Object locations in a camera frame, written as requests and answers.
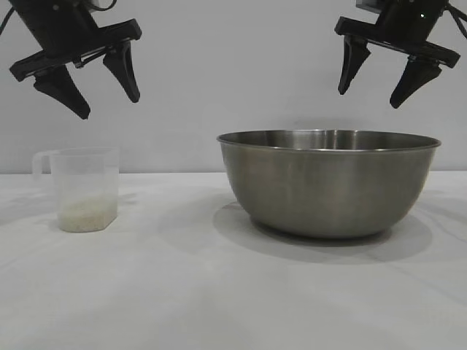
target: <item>plastic measuring cup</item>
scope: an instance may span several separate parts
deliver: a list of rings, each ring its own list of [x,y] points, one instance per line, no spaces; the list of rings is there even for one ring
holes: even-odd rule
[[[42,174],[44,157],[50,159],[61,230],[99,231],[117,217],[117,148],[86,147],[39,152],[33,158],[35,179]]]

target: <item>metal mixing bowl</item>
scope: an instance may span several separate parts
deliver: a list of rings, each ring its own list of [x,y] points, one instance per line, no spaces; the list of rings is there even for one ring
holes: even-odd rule
[[[248,131],[217,139],[233,192],[254,220],[317,238],[367,236],[403,219],[441,145],[374,131]]]

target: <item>cable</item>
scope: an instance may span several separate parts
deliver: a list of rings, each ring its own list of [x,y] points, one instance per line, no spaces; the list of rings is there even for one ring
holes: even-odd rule
[[[111,8],[113,8],[116,3],[117,3],[117,0],[112,0],[112,3],[108,6],[108,7],[99,7],[99,6],[96,6],[95,4],[92,3],[91,0],[84,0],[84,2],[86,3],[86,6],[89,7],[90,9],[93,9],[94,11],[108,11],[110,10]]]
[[[451,4],[447,5],[447,10],[451,14],[452,18],[454,18],[455,24],[458,25],[462,35],[464,35],[464,37],[467,39],[467,29],[462,24],[462,20],[467,22],[467,15],[464,12],[460,11],[459,9],[456,9]]]
[[[7,15],[5,16],[5,19],[3,19],[3,22],[1,22],[1,24],[0,24],[0,35],[1,35],[1,33],[3,33],[5,27],[7,26],[10,17],[12,17],[12,15],[13,15],[13,12],[15,12],[15,9],[12,7],[11,9],[8,10]]]
[[[98,53],[95,53],[94,55],[89,56],[89,57],[86,58],[85,60],[82,60],[82,61],[81,61],[81,59],[79,59],[78,61],[73,61],[74,66],[75,66],[76,68],[82,68],[82,67],[84,67],[85,65],[87,65],[88,63],[90,63],[91,61],[94,61],[95,59],[97,59],[97,58],[99,58],[99,57],[101,57],[101,56],[107,54],[108,52],[109,52],[108,50],[105,50],[105,49],[104,49],[104,50],[99,51]]]

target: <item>robotic arm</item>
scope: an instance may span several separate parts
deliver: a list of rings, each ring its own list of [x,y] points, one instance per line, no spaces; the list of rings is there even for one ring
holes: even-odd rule
[[[142,31],[135,20],[99,28],[90,14],[106,9],[97,0],[9,0],[23,19],[42,51],[16,62],[10,71],[18,81],[34,76],[34,87],[87,119],[90,107],[73,83],[66,64],[82,68],[104,56],[104,65],[122,85],[131,101],[139,100],[139,90],[131,61],[131,40]],[[467,15],[449,4],[449,0],[357,0],[361,9],[379,15],[375,24],[341,17],[336,33],[344,37],[344,65],[339,92],[345,94],[358,70],[370,56],[368,43],[406,53],[405,72],[391,96],[398,108],[424,84],[437,78],[440,65],[454,68],[459,54],[427,41],[439,17],[448,10],[467,37],[461,20]]]
[[[131,60],[131,40],[142,31],[135,20],[99,28],[91,11],[106,9],[96,0],[9,0],[42,51],[16,62],[10,71],[18,81],[34,76],[34,87],[61,102],[80,118],[90,107],[71,79],[66,64],[82,68],[104,56],[104,65],[122,85],[131,101],[139,100]]]
[[[344,36],[344,65],[339,92],[347,92],[358,70],[370,56],[368,43],[409,55],[405,72],[391,96],[398,108],[424,84],[437,78],[440,65],[450,68],[459,54],[427,41],[439,17],[448,10],[464,36],[461,20],[467,16],[449,4],[449,0],[357,0],[357,7],[379,14],[375,24],[340,17],[336,33]]]

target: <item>white backdrop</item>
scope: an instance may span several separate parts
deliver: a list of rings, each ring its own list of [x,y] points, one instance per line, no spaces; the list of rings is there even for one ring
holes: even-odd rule
[[[460,8],[467,4],[457,1]],[[143,38],[133,44],[142,92],[132,104],[96,61],[70,72],[91,105],[81,121],[37,93],[34,79],[18,83],[8,68],[39,46],[17,15],[0,37],[0,172],[30,170],[40,150],[118,145],[122,169],[217,171],[215,137],[271,128],[351,128],[402,131],[444,142],[437,169],[467,170],[467,41],[452,18],[431,41],[464,57],[398,111],[389,97],[406,56],[371,46],[371,57],[347,95],[337,93],[340,15],[375,21],[355,0],[119,0],[94,15],[100,26],[136,18]],[[0,4],[7,12],[8,2]]]

